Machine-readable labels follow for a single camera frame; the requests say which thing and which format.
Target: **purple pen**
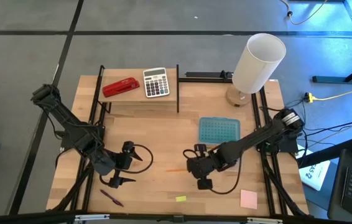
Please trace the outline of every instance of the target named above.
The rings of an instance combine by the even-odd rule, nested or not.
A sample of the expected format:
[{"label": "purple pen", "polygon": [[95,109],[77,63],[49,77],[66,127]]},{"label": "purple pen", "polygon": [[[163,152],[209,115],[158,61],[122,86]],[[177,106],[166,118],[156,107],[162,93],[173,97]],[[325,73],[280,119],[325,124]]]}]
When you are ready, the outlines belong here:
[{"label": "purple pen", "polygon": [[119,202],[118,200],[116,200],[113,196],[111,196],[110,194],[108,194],[108,193],[105,192],[104,190],[100,189],[100,192],[101,192],[103,195],[107,196],[109,199],[111,199],[116,205],[119,205],[119,206],[121,206],[121,207],[124,206],[121,202]]}]

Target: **blue plastic container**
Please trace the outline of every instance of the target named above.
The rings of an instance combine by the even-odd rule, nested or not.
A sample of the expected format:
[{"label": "blue plastic container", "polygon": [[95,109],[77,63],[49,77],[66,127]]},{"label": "blue plastic container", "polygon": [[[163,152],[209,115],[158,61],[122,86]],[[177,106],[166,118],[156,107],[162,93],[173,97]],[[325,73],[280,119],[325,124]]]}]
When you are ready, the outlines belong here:
[{"label": "blue plastic container", "polygon": [[201,118],[199,138],[201,143],[220,144],[241,139],[241,123],[229,118]]}]

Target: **gray floor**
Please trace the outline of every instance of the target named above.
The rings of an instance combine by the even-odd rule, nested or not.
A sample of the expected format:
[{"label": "gray floor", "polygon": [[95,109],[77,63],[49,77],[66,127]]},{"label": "gray floor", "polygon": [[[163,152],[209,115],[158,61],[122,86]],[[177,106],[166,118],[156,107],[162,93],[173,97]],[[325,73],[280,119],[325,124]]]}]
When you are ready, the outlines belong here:
[{"label": "gray floor", "polygon": [[[68,30],[77,2],[0,1],[0,30]],[[295,21],[318,6],[319,3],[291,3]],[[83,5],[76,29],[352,31],[352,21],[340,3],[327,3],[318,15],[301,26],[286,21],[285,13],[286,7],[277,0],[90,0]],[[149,68],[174,67],[178,63],[180,73],[233,70],[248,38],[74,36],[58,87],[63,102],[71,107],[79,76],[96,75],[101,64],[107,68]],[[352,72],[352,37],[280,38],[287,47],[287,56],[272,78],[280,80],[284,102],[299,99],[306,91],[321,98],[352,90],[352,85],[310,81],[313,75],[345,76]],[[40,116],[29,98],[42,83],[51,82],[64,41],[65,36],[0,36],[0,215],[6,213]],[[303,113],[301,107],[296,109]],[[306,105],[306,114],[308,128],[352,121],[352,94]],[[310,139],[319,140],[326,135]],[[352,129],[327,141],[336,144],[351,138]],[[44,211],[58,147],[59,141],[47,125],[22,213]],[[317,144],[310,149],[326,147]],[[309,209],[317,217],[326,217],[314,204],[309,204]]]}]

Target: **wooden lamp base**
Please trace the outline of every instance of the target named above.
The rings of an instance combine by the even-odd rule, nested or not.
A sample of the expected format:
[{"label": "wooden lamp base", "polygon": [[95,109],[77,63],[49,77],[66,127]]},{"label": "wooden lamp base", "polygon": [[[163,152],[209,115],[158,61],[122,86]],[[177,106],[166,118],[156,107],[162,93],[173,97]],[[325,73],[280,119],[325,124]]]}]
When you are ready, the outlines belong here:
[{"label": "wooden lamp base", "polygon": [[226,92],[226,100],[233,106],[244,106],[251,101],[251,94],[243,93],[234,85],[230,85]]}]

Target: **pink sticky note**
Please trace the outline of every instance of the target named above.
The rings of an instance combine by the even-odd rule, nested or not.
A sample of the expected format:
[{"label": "pink sticky note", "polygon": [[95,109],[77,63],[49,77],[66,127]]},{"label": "pink sticky note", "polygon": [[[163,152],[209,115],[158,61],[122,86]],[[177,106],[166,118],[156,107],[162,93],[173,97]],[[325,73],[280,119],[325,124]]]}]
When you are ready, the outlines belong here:
[{"label": "pink sticky note", "polygon": [[257,192],[241,190],[241,207],[257,209]]}]

